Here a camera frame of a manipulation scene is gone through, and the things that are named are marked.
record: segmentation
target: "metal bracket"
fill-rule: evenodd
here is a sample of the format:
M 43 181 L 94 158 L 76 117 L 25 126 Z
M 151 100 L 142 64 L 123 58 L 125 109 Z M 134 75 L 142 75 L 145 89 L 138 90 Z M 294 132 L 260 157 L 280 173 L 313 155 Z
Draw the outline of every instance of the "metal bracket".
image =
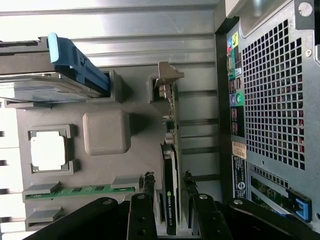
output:
M 159 87 L 161 84 L 172 84 L 176 80 L 184 77 L 184 72 L 179 72 L 167 61 L 161 61 L 158 63 L 158 78 L 155 81 L 154 87 Z

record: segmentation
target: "metal mesh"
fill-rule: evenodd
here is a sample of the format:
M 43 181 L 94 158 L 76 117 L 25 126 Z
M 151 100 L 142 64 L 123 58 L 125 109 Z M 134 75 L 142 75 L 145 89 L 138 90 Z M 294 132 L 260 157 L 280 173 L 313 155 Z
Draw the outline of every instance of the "metal mesh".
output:
M 271 172 L 268 172 L 254 164 L 251 164 L 251 170 L 282 187 L 289 188 L 288 181 L 284 180 L 281 177 L 278 177 L 277 175 L 274 175 Z
M 301 44 L 286 20 L 242 56 L 248 150 L 305 170 Z

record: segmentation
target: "pcie slot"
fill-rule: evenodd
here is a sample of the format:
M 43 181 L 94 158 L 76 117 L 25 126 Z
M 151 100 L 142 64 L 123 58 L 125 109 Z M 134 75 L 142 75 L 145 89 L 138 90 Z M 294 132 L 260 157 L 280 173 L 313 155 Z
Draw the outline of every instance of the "pcie slot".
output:
M 306 196 L 294 191 L 293 189 L 279 190 L 280 186 L 277 186 L 277 190 L 269 185 L 264 184 L 265 179 L 261 177 L 250 176 L 251 186 L 268 198 L 271 202 L 286 209 L 288 212 L 296 216 L 298 219 L 305 223 L 309 223 L 312 220 L 312 202 Z

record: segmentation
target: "gray plastic block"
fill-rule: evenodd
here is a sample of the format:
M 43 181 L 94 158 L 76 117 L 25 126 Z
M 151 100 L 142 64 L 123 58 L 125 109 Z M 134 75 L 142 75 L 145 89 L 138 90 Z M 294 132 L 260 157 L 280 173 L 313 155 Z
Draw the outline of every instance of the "gray plastic block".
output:
M 61 206 L 48 208 L 36 208 L 34 212 L 25 219 L 26 231 L 38 231 L 61 217 L 63 209 Z
M 43 177 L 55 177 L 55 176 L 68 176 L 73 175 L 76 171 L 79 170 L 80 166 L 77 160 L 67 161 L 65 165 L 62 166 L 61 170 L 54 171 L 39 171 L 35 172 L 35 166 L 30 163 L 31 174 L 41 175 Z
M 116 176 L 111 184 L 111 188 L 113 189 L 135 188 L 135 190 L 139 192 L 141 178 L 142 178 L 141 174 Z
M 59 186 L 60 186 L 59 182 L 44 183 L 44 184 L 35 183 L 22 192 L 22 199 L 25 200 L 26 195 L 50 194 Z
M 84 147 L 91 156 L 124 154 L 131 147 L 129 114 L 122 110 L 83 115 Z

